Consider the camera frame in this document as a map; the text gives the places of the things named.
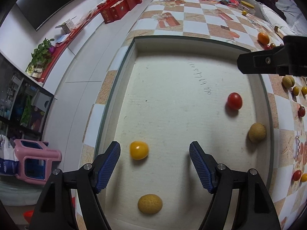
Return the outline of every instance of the blue gripper pad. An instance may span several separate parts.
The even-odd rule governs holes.
[[[95,193],[98,194],[102,189],[106,188],[119,156],[120,144],[113,141],[105,153],[98,155],[94,160],[92,187]]]
[[[189,152],[203,188],[211,194],[214,193],[218,185],[218,178],[215,175],[217,162],[213,156],[203,151],[197,141],[190,144]]]

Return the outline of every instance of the red cherry tomato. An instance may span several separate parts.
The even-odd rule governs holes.
[[[239,110],[242,107],[242,98],[237,93],[231,93],[227,99],[227,105],[230,109]]]
[[[299,117],[304,117],[305,114],[306,114],[305,107],[304,106],[300,106],[300,108],[298,109],[297,114],[298,114]]]
[[[292,176],[292,180],[298,181],[301,176],[302,176],[302,171],[297,170],[297,171],[294,172],[294,174]]]
[[[271,50],[272,49],[271,46],[269,46],[269,45],[264,45],[263,48],[264,48],[264,50]]]

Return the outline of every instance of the yellow tomato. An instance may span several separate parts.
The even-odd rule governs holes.
[[[302,94],[303,94],[303,95],[306,95],[306,94],[307,94],[307,87],[306,87],[306,86],[303,86],[303,87],[302,87]]]
[[[300,93],[300,90],[298,89],[298,87],[297,86],[293,87],[292,94],[294,96],[298,96],[299,93]]]
[[[303,174],[302,177],[300,178],[301,182],[307,182],[307,173]]]
[[[130,144],[130,155],[134,160],[141,160],[148,156],[148,145],[142,141],[134,141]]]

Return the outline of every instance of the checkered tablecloth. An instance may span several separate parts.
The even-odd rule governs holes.
[[[263,50],[259,32],[279,46],[283,41],[272,25],[255,16],[222,4],[199,0],[153,0],[139,17],[126,39],[135,36],[183,35],[228,42],[252,51]]]
[[[97,136],[99,129],[95,122],[100,122],[103,117],[116,73],[134,37],[182,35],[214,39],[259,51],[263,50],[257,41],[259,32],[266,33],[270,43],[276,46],[283,43],[271,24],[249,14],[243,16],[235,8],[199,0],[153,0],[128,33],[106,73],[85,129],[80,166],[93,161],[97,139],[93,140],[93,136]],[[269,193],[283,230],[294,222],[306,205],[307,182],[293,182],[292,175],[296,170],[302,173],[306,170],[307,173],[307,116],[299,118],[297,115],[300,104],[307,106],[307,100],[301,92],[293,97],[290,90],[284,89],[279,75],[263,74],[262,77],[274,128],[274,164]],[[304,77],[294,77],[294,80],[300,90],[307,86]],[[80,229],[85,229],[78,200],[76,215]]]

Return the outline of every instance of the potted plant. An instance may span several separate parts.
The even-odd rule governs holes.
[[[54,39],[47,40],[45,38],[31,53],[32,60],[26,69],[30,76],[40,78],[44,68],[52,61],[52,53],[55,47],[51,45],[51,41],[54,41]]]

